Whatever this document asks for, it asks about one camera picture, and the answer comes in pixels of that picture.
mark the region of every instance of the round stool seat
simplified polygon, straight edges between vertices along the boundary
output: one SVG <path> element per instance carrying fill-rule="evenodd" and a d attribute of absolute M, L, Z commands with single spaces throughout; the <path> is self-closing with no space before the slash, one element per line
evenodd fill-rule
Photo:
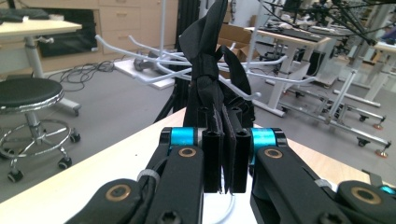
<path fill-rule="evenodd" d="M 0 82 L 0 114 L 23 113 L 54 105 L 64 97 L 62 85 L 44 78 Z"/>

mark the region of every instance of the cardboard box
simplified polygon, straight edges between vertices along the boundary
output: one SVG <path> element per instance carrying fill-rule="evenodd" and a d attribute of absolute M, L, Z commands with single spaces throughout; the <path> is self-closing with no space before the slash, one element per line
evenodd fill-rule
<path fill-rule="evenodd" d="M 225 45 L 228 48 L 235 43 L 233 53 L 239 59 L 241 63 L 244 63 L 248 58 L 248 50 L 250 48 L 251 32 L 245 31 L 243 27 L 222 24 L 219 32 L 218 47 Z M 255 50 L 253 52 L 253 58 L 259 56 L 259 53 Z M 229 78 L 230 75 L 220 72 L 224 77 Z"/>

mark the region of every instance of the black chair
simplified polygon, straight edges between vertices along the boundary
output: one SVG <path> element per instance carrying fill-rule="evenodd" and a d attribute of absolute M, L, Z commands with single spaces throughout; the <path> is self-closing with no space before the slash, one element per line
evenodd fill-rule
<path fill-rule="evenodd" d="M 67 123 L 56 119 L 40 120 L 35 111 L 55 105 L 64 97 L 62 85 L 44 78 L 15 78 L 0 82 L 0 115 L 24 113 L 26 123 L 6 132 L 0 139 L 0 154 L 11 159 L 8 179 L 18 182 L 23 172 L 17 168 L 19 158 L 38 156 L 59 149 L 61 169 L 72 165 L 62 144 L 70 138 L 78 142 L 79 134 Z"/>

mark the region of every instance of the white surface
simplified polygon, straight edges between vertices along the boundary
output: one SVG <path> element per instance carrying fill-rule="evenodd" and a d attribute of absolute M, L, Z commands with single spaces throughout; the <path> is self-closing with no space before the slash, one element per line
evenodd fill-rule
<path fill-rule="evenodd" d="M 134 69 L 134 59 L 129 59 L 121 62 L 114 63 L 117 70 L 121 71 L 125 75 L 129 75 L 131 77 L 141 76 L 143 79 L 151 79 L 160 76 L 157 72 L 151 69 L 145 69 L 142 72 L 136 71 Z M 157 90 L 163 90 L 165 88 L 171 87 L 175 84 L 175 80 L 172 78 L 168 78 L 166 80 L 158 81 L 153 84 L 150 84 L 151 87 L 154 87 Z"/>

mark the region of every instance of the cabinet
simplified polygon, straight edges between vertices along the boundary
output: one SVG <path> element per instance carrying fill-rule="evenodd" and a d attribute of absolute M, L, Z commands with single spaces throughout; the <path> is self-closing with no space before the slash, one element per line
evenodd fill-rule
<path fill-rule="evenodd" d="M 107 43 L 121 49 L 136 51 L 128 38 L 132 35 L 137 41 L 158 48 L 161 36 L 161 0 L 23 0 L 28 7 L 92 9 L 96 33 Z M 176 42 L 178 0 L 167 0 L 165 11 L 164 47 L 173 49 Z M 45 72 L 62 70 L 85 63 L 99 63 L 120 58 L 122 55 L 104 49 L 98 44 L 94 52 L 68 56 L 42 58 Z"/>

